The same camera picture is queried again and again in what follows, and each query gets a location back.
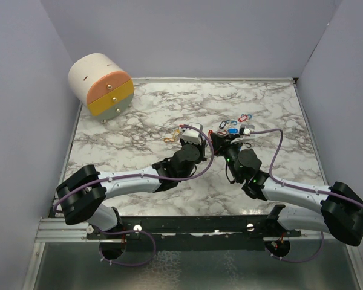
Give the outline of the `blue key tag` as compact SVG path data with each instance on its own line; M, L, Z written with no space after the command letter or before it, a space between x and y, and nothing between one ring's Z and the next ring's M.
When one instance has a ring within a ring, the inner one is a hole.
M228 134L232 134L232 135L239 133L238 129L236 129L236 128L230 128L227 130L227 132L228 132Z

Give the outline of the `black key tag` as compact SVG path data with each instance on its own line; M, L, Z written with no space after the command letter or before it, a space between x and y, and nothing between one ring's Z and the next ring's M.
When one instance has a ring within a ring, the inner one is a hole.
M227 121L222 121L219 125L220 129L223 129L226 126Z

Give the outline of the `red key tag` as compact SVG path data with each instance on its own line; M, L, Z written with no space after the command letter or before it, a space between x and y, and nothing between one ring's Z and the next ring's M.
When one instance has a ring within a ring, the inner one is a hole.
M244 121L247 121L248 120L248 116L247 115L242 115L239 119L238 119L238 121L239 122L244 122Z

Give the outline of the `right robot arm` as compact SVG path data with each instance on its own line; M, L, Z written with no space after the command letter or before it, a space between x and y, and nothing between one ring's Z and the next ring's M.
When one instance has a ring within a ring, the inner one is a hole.
M211 133L215 156L226 160L226 171L234 183L242 184L248 197L288 204L273 212L266 230L280 236L286 230L313 230L330 233L338 241L360 245L363 238L363 200L343 182L314 186L273 176L260 169L262 162L253 149L242 149L247 135Z

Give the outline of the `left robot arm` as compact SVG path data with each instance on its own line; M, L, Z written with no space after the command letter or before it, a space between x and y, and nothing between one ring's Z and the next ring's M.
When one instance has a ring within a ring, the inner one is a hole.
M87 222L106 237L117 237L123 229L117 209L102 204L106 199L131 193L155 193L173 189L193 176L196 165L205 160L206 142L182 142L180 150L142 170L98 172L94 165L78 170L57 189L53 210L62 213L66 224Z

